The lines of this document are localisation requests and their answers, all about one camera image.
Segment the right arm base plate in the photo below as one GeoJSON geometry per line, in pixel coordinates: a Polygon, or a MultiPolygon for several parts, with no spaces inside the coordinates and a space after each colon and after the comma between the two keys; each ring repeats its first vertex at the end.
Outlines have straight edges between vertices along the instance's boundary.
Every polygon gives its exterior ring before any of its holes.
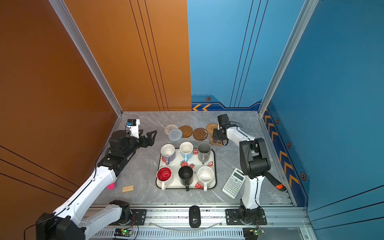
{"type": "Polygon", "coordinates": [[[258,207],[253,210],[244,209],[226,209],[226,223],[227,225],[267,225],[267,217],[265,211],[258,207]]]}

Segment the grey woven rope coaster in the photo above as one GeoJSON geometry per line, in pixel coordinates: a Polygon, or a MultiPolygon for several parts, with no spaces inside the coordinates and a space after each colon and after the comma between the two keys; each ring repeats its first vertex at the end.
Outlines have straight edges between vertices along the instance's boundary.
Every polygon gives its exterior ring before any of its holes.
{"type": "Polygon", "coordinates": [[[168,138],[171,142],[177,142],[183,137],[183,132],[180,129],[172,129],[168,134],[168,138]]]}

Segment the cork paw print coaster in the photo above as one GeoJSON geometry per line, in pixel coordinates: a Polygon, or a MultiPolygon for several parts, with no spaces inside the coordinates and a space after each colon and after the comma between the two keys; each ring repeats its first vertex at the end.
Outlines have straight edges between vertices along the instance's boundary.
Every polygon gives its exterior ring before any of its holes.
{"type": "Polygon", "coordinates": [[[222,147],[228,143],[228,140],[224,140],[224,141],[216,140],[213,138],[212,135],[209,135],[209,141],[212,146],[218,146],[218,147],[222,147]]]}

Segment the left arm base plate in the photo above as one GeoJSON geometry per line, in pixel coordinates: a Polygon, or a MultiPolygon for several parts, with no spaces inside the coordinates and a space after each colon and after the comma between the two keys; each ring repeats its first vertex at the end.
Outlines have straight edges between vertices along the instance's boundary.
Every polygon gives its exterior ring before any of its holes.
{"type": "Polygon", "coordinates": [[[146,209],[133,209],[129,211],[123,211],[120,219],[110,224],[110,226],[143,226],[146,220],[146,209]]]}

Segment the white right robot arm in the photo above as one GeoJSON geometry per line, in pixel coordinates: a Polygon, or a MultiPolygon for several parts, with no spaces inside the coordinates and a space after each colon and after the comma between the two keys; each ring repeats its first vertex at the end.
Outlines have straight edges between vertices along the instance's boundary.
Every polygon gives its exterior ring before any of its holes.
{"type": "Polygon", "coordinates": [[[271,169],[265,140],[254,138],[238,127],[215,129],[213,138],[232,141],[239,147],[241,170],[245,175],[245,189],[239,207],[241,221],[266,225],[267,217],[259,200],[265,175],[271,169]]]}

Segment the grey mug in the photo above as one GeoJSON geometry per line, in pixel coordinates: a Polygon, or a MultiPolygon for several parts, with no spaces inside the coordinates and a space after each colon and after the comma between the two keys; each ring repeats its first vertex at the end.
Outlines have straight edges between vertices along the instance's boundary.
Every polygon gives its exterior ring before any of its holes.
{"type": "Polygon", "coordinates": [[[204,165],[210,159],[211,146],[208,143],[200,143],[198,145],[198,159],[204,165]]]}

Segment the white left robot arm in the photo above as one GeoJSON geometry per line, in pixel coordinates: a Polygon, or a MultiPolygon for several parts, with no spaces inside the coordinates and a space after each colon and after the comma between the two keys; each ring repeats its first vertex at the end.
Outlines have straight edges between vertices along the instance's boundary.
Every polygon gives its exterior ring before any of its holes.
{"type": "Polygon", "coordinates": [[[130,224],[134,220],[130,204],[114,200],[104,209],[84,220],[89,207],[109,185],[113,184],[139,148],[155,142],[157,131],[135,137],[124,130],[116,131],[110,138],[107,155],[96,165],[94,172],[83,185],[53,213],[43,213],[36,222],[38,240],[88,240],[111,223],[130,224]]]}

